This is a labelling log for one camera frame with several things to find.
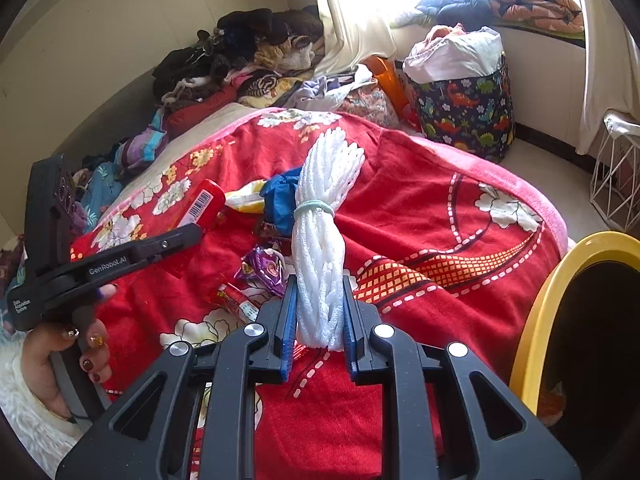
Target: white rope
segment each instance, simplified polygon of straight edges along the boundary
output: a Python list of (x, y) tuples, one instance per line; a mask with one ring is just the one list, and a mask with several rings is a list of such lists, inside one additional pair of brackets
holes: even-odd
[(330, 212), (342, 205), (364, 163), (364, 150), (345, 139), (341, 128), (320, 135), (306, 156), (296, 191), (297, 337), (311, 348), (342, 350), (344, 240)]

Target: yellow rim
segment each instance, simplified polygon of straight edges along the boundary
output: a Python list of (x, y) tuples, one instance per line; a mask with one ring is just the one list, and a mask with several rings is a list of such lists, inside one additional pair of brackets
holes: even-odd
[(527, 317), (509, 383), (511, 391), (533, 413), (538, 409), (546, 347), (564, 292), (581, 270), (598, 262), (621, 262), (640, 270), (640, 241), (612, 231), (588, 236), (568, 252), (546, 279)]

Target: hand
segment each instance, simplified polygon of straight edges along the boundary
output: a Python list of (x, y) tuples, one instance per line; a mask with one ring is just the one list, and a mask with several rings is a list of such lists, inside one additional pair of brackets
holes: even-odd
[[(114, 285), (99, 289), (100, 300), (107, 301), (116, 293)], [(87, 330), (86, 341), (89, 348), (82, 354), (78, 366), (89, 374), (94, 383), (103, 383), (111, 377), (107, 330), (100, 320), (94, 321)], [(49, 362), (49, 354), (69, 348), (78, 338), (78, 330), (73, 326), (59, 323), (40, 323), (27, 334), (22, 348), (22, 376), (24, 382), (40, 402), (50, 411), (63, 418), (70, 418), (71, 412), (56, 384), (56, 377)]]

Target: blue gripper pad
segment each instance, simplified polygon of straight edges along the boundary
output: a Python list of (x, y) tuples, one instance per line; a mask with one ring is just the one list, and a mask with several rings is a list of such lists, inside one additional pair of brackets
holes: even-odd
[(296, 310), (298, 307), (298, 286), (291, 289), (289, 296), (289, 304), (287, 305), (287, 317), (285, 318), (284, 331), (282, 334), (282, 361), (280, 363), (280, 375), (282, 382), (289, 380), (291, 367), (293, 366), (293, 346), (296, 340), (297, 317)]
[(342, 300), (342, 310), (344, 313), (344, 326), (342, 327), (344, 360), (346, 361), (347, 370), (349, 371), (351, 381), (354, 381), (358, 373), (358, 367), (356, 364), (356, 335), (353, 329), (353, 318), (351, 317), (351, 309), (349, 308), (349, 301), (347, 300), (346, 290), (344, 299)]

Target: dinosaur print bag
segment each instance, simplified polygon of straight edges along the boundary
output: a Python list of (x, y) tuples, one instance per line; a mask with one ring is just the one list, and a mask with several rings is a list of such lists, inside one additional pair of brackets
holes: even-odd
[(485, 160), (500, 162), (513, 142), (515, 122), (507, 63), (484, 77), (418, 84), (409, 78), (429, 140), (445, 142)]

